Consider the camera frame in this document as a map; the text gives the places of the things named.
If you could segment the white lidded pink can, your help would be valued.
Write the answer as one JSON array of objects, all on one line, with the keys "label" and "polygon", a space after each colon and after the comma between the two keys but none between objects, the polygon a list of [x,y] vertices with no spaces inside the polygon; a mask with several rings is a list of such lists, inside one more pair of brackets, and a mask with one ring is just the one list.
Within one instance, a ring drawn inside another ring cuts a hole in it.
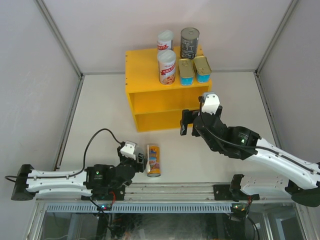
[{"label": "white lidded pink can", "polygon": [[174,33],[171,30],[164,30],[157,36],[157,50],[158,52],[164,50],[173,50]]}]

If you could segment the orange can with spoon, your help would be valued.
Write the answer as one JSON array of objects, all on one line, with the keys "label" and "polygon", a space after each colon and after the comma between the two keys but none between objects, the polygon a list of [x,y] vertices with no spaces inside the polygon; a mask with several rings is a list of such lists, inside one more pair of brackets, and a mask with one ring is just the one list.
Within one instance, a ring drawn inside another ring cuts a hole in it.
[{"label": "orange can with spoon", "polygon": [[147,173],[147,176],[151,178],[159,177],[161,175],[159,146],[149,144],[149,154],[150,172]]}]

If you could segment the gold rectangular tin blue label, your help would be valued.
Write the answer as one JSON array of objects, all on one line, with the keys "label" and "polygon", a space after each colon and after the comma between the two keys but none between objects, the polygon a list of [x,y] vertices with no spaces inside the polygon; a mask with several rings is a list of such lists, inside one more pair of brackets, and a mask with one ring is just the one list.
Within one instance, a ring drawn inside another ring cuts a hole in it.
[{"label": "gold rectangular tin blue label", "polygon": [[198,83],[207,83],[210,79],[212,70],[207,58],[202,56],[196,56],[193,59],[193,63],[196,70],[196,80]]}]

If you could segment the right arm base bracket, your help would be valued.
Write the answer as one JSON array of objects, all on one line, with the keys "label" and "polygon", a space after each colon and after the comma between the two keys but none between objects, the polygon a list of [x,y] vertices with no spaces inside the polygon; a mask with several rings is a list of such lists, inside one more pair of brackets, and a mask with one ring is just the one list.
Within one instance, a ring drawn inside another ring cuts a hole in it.
[{"label": "right arm base bracket", "polygon": [[260,200],[259,194],[247,195],[240,190],[230,190],[230,184],[214,184],[213,194],[216,201],[248,201]]}]

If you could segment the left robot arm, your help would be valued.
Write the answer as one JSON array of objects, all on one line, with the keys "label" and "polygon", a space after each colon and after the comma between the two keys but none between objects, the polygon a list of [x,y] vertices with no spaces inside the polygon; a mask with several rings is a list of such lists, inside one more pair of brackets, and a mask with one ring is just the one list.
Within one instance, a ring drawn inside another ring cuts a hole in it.
[{"label": "left robot arm", "polygon": [[129,142],[119,146],[117,153],[117,166],[95,164],[83,170],[59,172],[40,171],[24,164],[15,177],[11,200],[79,196],[83,201],[122,201],[126,187],[132,183],[135,174],[146,170],[148,161],[144,151]]}]

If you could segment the red white labelled can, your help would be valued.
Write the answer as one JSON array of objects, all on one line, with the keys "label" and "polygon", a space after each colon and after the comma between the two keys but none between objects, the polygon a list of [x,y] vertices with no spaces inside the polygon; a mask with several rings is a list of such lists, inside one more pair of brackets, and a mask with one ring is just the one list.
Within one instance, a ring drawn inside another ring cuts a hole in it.
[{"label": "red white labelled can", "polygon": [[163,85],[171,85],[176,77],[176,54],[167,49],[157,54],[159,82]]}]

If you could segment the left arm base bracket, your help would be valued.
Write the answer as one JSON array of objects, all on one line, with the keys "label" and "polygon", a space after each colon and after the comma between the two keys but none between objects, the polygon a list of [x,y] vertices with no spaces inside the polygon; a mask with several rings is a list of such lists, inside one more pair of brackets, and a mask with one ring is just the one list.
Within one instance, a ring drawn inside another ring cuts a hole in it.
[{"label": "left arm base bracket", "polygon": [[118,188],[98,187],[91,191],[91,196],[81,196],[82,201],[123,201],[125,197],[126,186],[122,185]]}]

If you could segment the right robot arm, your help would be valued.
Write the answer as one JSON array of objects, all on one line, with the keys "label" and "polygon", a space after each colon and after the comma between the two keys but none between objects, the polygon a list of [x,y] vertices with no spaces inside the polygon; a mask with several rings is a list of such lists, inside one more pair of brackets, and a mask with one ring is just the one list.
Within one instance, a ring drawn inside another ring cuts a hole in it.
[{"label": "right robot arm", "polygon": [[231,159],[258,163],[278,175],[275,178],[254,179],[242,173],[235,174],[229,192],[235,201],[246,197],[258,198],[267,192],[290,197],[307,206],[320,205],[320,165],[302,160],[277,148],[258,133],[242,126],[227,126],[221,121],[222,107],[212,113],[182,110],[180,135],[187,134],[192,124],[192,136],[202,137],[211,151]]}]

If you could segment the black cylindrical can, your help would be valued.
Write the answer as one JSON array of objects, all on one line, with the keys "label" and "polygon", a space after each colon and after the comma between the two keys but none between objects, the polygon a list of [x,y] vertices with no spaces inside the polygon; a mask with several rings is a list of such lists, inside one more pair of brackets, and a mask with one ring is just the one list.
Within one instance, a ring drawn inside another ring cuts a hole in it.
[{"label": "black cylindrical can", "polygon": [[186,27],[180,32],[180,57],[193,59],[197,55],[200,32],[194,27]]}]

